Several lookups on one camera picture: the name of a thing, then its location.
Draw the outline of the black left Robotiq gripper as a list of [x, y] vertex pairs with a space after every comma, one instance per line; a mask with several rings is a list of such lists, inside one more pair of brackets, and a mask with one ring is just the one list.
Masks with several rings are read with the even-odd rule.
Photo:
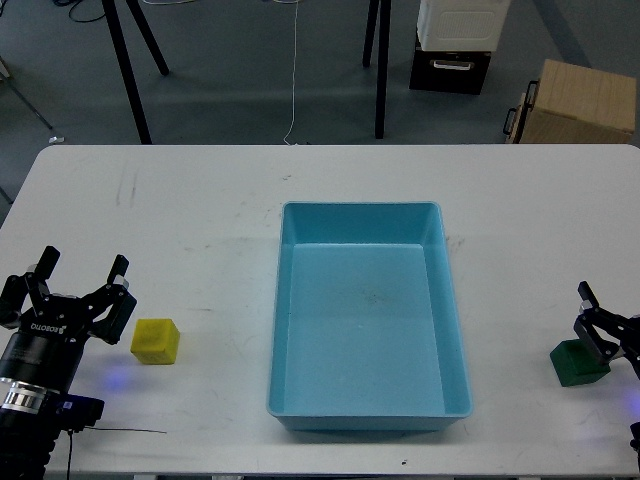
[[1, 355], [1, 378], [66, 393], [88, 334], [117, 344], [137, 300], [125, 278], [129, 260], [121, 254], [115, 257], [106, 283], [87, 302], [49, 295], [46, 282], [59, 258], [60, 252], [47, 246], [32, 268], [21, 276], [10, 275], [5, 282], [1, 326], [14, 333]]

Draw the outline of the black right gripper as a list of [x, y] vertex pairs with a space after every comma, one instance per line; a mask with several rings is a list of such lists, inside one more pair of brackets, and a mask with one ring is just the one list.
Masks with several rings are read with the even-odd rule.
[[639, 364], [639, 316], [629, 318], [600, 306], [590, 285], [581, 281], [577, 287], [581, 297], [574, 331], [599, 365], [625, 357]]

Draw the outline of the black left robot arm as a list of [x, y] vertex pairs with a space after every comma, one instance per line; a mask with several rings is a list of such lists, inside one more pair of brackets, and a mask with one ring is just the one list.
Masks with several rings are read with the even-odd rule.
[[60, 434], [78, 433], [101, 418], [103, 401], [69, 388], [86, 342], [117, 344], [137, 303], [122, 255], [96, 291], [83, 297], [50, 292], [59, 257], [55, 247], [46, 247], [23, 275], [9, 276], [1, 292], [1, 325], [12, 332], [1, 356], [1, 380], [9, 386], [1, 405], [4, 479], [43, 478]]

